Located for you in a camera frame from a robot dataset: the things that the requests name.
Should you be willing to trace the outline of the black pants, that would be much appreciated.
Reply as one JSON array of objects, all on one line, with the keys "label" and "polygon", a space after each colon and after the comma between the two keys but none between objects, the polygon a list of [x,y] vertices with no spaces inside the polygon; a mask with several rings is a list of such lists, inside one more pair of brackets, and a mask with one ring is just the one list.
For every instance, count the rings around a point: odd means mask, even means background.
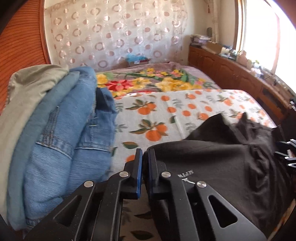
[{"label": "black pants", "polygon": [[149,199],[161,240],[295,240],[295,168],[276,158],[282,128],[216,114],[181,141],[151,146],[166,188]]}]

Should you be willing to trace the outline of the orange fruit print bedsheet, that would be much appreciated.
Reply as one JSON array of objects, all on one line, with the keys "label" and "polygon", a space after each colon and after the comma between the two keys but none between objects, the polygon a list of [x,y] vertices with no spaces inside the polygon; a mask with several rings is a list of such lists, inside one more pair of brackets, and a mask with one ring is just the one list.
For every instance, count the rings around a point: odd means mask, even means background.
[{"label": "orange fruit print bedsheet", "polygon": [[[112,173],[118,173],[135,157],[136,149],[145,151],[154,145],[181,141],[208,118],[221,114],[231,124],[237,123],[245,113],[249,120],[267,128],[280,126],[285,141],[295,139],[295,120],[276,125],[263,107],[249,94],[239,90],[191,90],[157,92],[151,94],[131,93],[115,99],[115,141],[112,148]],[[148,194],[144,196],[149,204]],[[295,211],[290,207],[283,221]],[[121,236],[125,240],[139,238],[142,231],[149,231],[148,240],[161,239],[156,228],[150,205],[145,214],[128,214],[122,217]]]}]

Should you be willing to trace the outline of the blue folded jeans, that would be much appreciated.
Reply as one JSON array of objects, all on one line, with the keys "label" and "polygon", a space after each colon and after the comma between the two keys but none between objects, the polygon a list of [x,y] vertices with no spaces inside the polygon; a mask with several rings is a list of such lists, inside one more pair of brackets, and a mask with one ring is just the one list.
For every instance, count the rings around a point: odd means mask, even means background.
[{"label": "blue folded jeans", "polygon": [[26,166],[26,224],[35,226],[87,180],[107,179],[117,115],[91,67],[77,67],[77,84],[51,112]]}]

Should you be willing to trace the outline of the wooden side cabinet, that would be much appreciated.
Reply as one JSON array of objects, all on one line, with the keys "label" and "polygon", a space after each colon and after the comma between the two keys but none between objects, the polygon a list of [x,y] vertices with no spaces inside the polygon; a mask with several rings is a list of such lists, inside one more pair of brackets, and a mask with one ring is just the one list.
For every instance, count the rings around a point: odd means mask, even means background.
[{"label": "wooden side cabinet", "polygon": [[188,63],[208,75],[222,89],[243,90],[250,94],[276,124],[295,120],[295,106],[290,103],[292,95],[280,90],[278,83],[257,78],[238,63],[194,46],[189,47]]}]

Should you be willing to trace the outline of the floral pink blanket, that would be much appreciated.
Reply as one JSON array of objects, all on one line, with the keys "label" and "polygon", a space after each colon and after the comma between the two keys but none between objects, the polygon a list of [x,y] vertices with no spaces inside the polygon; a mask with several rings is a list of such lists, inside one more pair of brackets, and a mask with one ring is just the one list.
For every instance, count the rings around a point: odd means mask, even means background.
[{"label": "floral pink blanket", "polygon": [[175,62],[114,69],[96,77],[97,87],[107,88],[115,98],[131,93],[220,88],[201,70]]}]

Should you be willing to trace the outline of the white plastic jug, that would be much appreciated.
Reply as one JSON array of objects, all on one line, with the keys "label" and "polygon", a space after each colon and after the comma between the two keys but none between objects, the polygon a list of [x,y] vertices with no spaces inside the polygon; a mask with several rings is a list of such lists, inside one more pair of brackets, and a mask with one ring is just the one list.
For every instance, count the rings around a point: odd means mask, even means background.
[{"label": "white plastic jug", "polygon": [[244,67],[247,66],[248,59],[244,50],[238,52],[236,62]]}]

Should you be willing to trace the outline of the box with blue cloth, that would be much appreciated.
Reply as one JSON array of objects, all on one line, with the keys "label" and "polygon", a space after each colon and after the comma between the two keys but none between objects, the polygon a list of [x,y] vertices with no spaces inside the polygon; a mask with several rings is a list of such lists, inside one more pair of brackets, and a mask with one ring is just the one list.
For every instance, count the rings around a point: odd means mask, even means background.
[{"label": "box with blue cloth", "polygon": [[138,65],[148,64],[151,59],[141,54],[139,55],[128,54],[125,60],[128,63],[128,66],[134,67]]}]

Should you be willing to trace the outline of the cardboard box on cabinet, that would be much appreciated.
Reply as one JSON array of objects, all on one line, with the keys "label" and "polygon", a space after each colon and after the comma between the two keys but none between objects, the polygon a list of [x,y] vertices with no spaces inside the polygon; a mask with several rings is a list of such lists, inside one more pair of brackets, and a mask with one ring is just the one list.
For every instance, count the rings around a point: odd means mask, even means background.
[{"label": "cardboard box on cabinet", "polygon": [[223,46],[218,43],[207,42],[202,46],[202,49],[212,53],[212,54],[220,54]]}]

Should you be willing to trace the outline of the stack of books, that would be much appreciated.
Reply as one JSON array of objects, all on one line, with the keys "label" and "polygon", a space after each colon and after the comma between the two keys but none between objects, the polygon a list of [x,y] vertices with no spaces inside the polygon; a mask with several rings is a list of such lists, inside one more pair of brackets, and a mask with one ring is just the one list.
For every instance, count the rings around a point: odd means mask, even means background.
[{"label": "stack of books", "polygon": [[193,34],[190,36],[191,43],[190,45],[192,46],[204,46],[211,40],[210,37],[204,36],[204,35],[199,35],[199,34]]}]

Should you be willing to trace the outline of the circle pattern sheer curtain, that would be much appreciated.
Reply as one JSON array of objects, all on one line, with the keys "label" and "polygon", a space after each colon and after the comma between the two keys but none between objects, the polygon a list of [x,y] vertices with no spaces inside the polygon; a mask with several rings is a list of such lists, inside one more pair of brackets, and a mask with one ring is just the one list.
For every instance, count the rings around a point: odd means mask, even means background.
[{"label": "circle pattern sheer curtain", "polygon": [[50,60],[98,72],[129,57],[179,62],[187,17],[183,1],[57,1],[44,10]]}]

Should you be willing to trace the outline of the olive green folded pants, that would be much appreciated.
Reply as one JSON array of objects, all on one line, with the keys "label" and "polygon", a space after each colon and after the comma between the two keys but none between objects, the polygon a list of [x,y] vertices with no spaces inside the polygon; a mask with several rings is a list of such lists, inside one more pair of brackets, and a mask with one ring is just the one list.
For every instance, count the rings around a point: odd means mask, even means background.
[{"label": "olive green folded pants", "polygon": [[35,65],[13,73],[6,107],[1,113],[1,215],[6,219],[6,193],[11,158],[24,126],[36,106],[64,76],[67,66]]}]

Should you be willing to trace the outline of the beige window drape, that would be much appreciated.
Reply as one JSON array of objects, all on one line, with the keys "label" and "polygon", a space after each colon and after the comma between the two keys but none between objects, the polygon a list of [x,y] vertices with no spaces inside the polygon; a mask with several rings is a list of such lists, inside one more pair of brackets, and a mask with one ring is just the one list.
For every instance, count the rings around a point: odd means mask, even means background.
[{"label": "beige window drape", "polygon": [[220,42],[220,31],[219,31],[219,12],[220,12],[220,1],[208,0],[209,13],[212,21],[212,40],[216,43]]}]

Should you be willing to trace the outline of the wooden louvered wardrobe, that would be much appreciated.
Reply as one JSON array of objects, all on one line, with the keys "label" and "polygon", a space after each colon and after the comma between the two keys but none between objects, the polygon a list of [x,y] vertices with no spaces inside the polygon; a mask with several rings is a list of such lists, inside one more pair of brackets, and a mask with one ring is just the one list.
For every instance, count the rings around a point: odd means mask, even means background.
[{"label": "wooden louvered wardrobe", "polygon": [[1,110],[11,75],[23,68],[49,64],[44,30],[44,1],[20,1],[1,32]]}]

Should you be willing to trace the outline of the window with wooden frame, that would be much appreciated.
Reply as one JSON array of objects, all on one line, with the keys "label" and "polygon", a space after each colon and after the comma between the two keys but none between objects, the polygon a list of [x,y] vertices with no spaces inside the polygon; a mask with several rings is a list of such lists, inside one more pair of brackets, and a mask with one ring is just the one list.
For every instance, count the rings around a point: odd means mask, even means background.
[{"label": "window with wooden frame", "polygon": [[236,1],[237,47],[295,90],[295,27],[276,1]]}]

